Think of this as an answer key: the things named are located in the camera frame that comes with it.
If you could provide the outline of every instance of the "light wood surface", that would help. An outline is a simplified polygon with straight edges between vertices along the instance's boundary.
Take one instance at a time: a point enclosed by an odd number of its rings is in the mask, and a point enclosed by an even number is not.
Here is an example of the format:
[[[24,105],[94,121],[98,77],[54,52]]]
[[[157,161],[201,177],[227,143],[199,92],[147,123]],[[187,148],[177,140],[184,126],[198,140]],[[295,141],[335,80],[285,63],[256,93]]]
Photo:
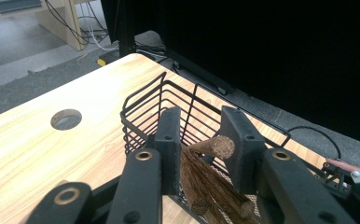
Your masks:
[[[193,89],[193,83],[167,68],[131,54],[1,114],[0,223],[19,223],[63,180],[85,182],[95,189],[120,175],[125,154],[119,112],[128,95],[163,71],[168,72],[167,79]],[[225,104],[207,92],[201,91],[201,96],[213,105]],[[68,108],[81,113],[81,122],[67,131],[52,128],[53,115]],[[268,138],[283,138],[251,119]],[[294,141],[287,148],[317,166],[324,161]],[[168,197],[163,204],[164,223],[196,223]]]

